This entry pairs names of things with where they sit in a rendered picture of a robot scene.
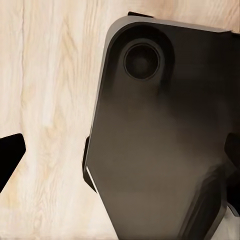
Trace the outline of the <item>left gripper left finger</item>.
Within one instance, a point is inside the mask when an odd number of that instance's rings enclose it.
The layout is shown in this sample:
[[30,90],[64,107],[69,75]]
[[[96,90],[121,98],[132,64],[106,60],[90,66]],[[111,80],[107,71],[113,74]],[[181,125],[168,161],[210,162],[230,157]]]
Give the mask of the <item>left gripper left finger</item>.
[[22,133],[0,138],[0,193],[26,153]]

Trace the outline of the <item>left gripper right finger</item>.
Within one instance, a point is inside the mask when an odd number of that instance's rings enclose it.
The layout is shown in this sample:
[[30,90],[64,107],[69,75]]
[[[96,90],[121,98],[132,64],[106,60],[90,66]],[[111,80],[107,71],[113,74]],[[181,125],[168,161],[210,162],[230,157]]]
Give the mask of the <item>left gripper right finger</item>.
[[224,151],[240,173],[240,135],[229,133],[227,135]]

